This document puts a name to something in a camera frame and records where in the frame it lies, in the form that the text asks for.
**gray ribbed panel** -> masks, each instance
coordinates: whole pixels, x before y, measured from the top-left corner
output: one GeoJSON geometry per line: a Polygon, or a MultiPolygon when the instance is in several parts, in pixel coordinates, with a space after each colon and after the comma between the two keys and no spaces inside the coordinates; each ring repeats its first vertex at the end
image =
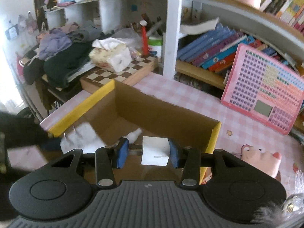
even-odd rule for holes
{"type": "Polygon", "coordinates": [[[18,217],[9,228],[262,228],[236,224],[217,216],[195,191],[173,181],[123,181],[112,190],[99,191],[93,202],[74,217],[56,222],[33,222],[18,217]]]}

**white wall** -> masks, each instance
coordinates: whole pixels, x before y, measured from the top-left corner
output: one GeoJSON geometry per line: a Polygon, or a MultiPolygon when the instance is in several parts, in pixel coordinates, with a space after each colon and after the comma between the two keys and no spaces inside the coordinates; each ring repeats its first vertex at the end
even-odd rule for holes
{"type": "MultiPolygon", "coordinates": [[[[31,11],[35,18],[34,0],[0,0],[0,30],[1,36],[8,27],[8,21],[11,20],[13,24],[18,22],[20,14],[27,16],[27,12],[31,11]]],[[[15,66],[17,51],[21,56],[23,52],[36,45],[36,34],[29,35],[28,33],[20,33],[19,37],[8,41],[6,38],[0,37],[0,45],[3,45],[5,55],[10,64],[15,66]]]]}

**star-shaped object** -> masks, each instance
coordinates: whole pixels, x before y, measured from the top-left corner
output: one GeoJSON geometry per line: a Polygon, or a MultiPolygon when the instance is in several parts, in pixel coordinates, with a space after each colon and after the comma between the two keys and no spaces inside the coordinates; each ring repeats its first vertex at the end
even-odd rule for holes
{"type": "Polygon", "coordinates": [[[227,130],[227,133],[226,133],[228,136],[232,136],[233,135],[233,133],[232,133],[232,131],[231,130],[227,130]]]}

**pink plush toy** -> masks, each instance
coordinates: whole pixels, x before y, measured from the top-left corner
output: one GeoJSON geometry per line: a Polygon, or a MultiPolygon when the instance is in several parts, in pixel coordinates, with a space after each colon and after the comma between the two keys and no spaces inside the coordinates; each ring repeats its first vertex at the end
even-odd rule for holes
{"type": "Polygon", "coordinates": [[[280,153],[263,153],[250,145],[243,145],[241,153],[241,159],[243,161],[251,164],[273,178],[277,176],[282,159],[282,155],[280,153]]]}

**gray display screen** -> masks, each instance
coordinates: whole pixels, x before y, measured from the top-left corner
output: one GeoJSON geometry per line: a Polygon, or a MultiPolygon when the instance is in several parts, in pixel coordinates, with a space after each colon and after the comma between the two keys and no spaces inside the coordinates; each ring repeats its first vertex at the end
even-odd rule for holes
{"type": "Polygon", "coordinates": [[[256,105],[254,107],[254,110],[264,116],[269,117],[271,111],[272,111],[272,106],[263,103],[262,101],[258,100],[256,102],[256,105]]]}

